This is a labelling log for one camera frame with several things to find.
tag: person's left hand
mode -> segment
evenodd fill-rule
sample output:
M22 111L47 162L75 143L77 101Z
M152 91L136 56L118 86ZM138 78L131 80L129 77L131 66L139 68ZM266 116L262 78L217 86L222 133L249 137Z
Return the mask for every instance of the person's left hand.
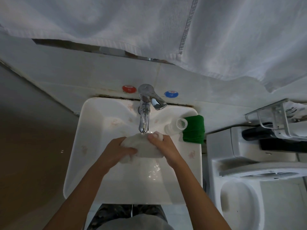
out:
M106 149L96 161L96 164L107 173L110 168L115 166L121 158L126 155L133 155L137 153L135 148L126 148L120 146L126 137L113 139L108 143Z

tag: faucet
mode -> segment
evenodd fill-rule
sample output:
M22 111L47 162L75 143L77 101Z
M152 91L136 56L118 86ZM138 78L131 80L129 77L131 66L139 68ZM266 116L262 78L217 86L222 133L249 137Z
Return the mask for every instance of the faucet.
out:
M152 85L143 84L138 88L138 95L140 97L140 106L138 112L141 115L140 117L140 126L138 127L140 133L148 132L149 126L149 112L150 112L150 103L156 110L161 110L167 106L166 102L160 98Z

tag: pants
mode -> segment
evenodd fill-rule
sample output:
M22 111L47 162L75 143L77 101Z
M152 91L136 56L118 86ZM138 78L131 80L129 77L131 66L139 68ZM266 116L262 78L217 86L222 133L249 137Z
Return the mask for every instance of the pants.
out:
M90 222L87 230L96 230L102 224L118 218L130 218L138 214L158 216L167 222L161 205L131 205L131 204L102 204Z

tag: toilet bowl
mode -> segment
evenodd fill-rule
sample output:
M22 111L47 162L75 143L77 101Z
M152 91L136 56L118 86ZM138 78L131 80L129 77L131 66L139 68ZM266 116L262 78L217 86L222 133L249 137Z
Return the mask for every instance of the toilet bowl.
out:
M295 153L260 150L233 127L207 135L210 198L232 230L263 230L265 209L260 183L307 176Z

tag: blue sticker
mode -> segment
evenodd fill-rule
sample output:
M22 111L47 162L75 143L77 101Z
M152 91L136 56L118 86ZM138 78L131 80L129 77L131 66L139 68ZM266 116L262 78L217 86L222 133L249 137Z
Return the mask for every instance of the blue sticker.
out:
M169 91L166 91L164 95L165 97L174 98L174 97L178 97L179 94L176 91L169 90Z

